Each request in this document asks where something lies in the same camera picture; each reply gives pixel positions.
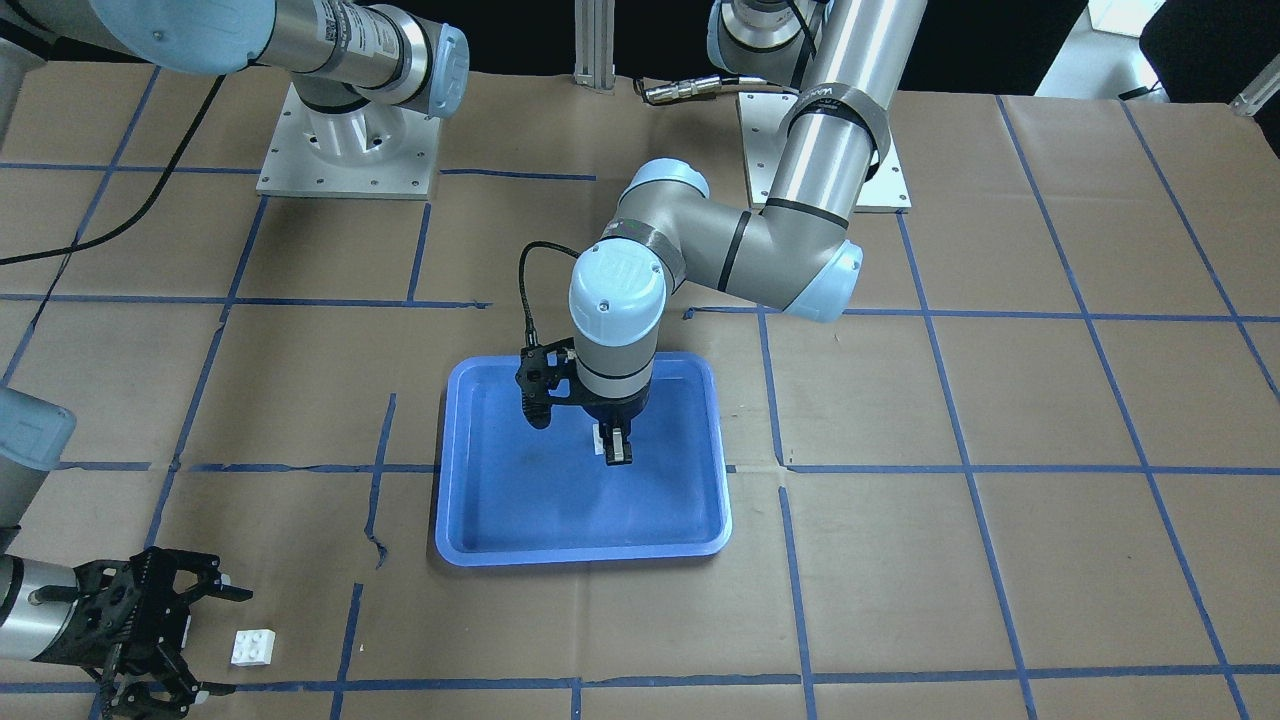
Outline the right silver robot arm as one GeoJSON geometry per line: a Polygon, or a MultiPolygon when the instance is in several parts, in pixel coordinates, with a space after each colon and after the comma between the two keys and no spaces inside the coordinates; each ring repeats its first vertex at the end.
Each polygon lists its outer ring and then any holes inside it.
{"type": "MultiPolygon", "coordinates": [[[[212,77],[212,87],[140,210],[88,242],[49,251],[68,259],[137,223],[157,201],[227,76],[252,65],[292,73],[300,100],[320,122],[324,159],[355,150],[328,129],[333,115],[375,106],[392,137],[365,143],[385,155],[410,113],[448,118],[463,100],[470,70],[465,33],[394,4],[353,1],[5,1],[3,124],[9,126],[28,73],[59,38],[111,49],[156,67],[212,77]]],[[[182,648],[191,606],[212,597],[244,602],[214,553],[150,546],[127,560],[78,568],[3,553],[3,656],[83,670],[105,719],[183,719],[232,684],[201,682],[182,648]]]]}

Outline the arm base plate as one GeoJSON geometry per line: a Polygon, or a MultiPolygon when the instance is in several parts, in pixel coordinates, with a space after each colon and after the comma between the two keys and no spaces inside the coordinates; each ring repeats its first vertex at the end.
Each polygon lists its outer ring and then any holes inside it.
{"type": "Polygon", "coordinates": [[[788,150],[786,118],[794,94],[744,92],[739,95],[744,165],[749,206],[759,211],[781,191],[782,199],[844,200],[855,181],[863,181],[854,213],[908,211],[913,206],[902,163],[891,145],[884,155],[864,156],[869,136],[859,128],[817,133],[810,117],[797,122],[795,151],[788,150]],[[867,168],[878,163],[872,178],[867,168]]]}
{"type": "Polygon", "coordinates": [[[346,113],[307,106],[292,85],[256,190],[289,199],[430,199],[442,119],[369,104],[346,113]]]}

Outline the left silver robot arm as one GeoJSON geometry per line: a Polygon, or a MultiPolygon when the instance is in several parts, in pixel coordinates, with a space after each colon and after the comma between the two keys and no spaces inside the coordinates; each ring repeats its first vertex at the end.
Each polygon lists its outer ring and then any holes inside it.
{"type": "Polygon", "coordinates": [[[712,61],[797,95],[763,206],[717,202],[686,161],[641,165],[599,240],[573,254],[572,336],[544,345],[525,322],[515,379],[531,427],[549,427],[557,406],[581,407],[605,462],[631,462],[662,316],[686,282],[812,322],[845,310],[863,261],[849,222],[886,164],[890,106],[924,14],[923,1],[714,3],[712,61]]]}

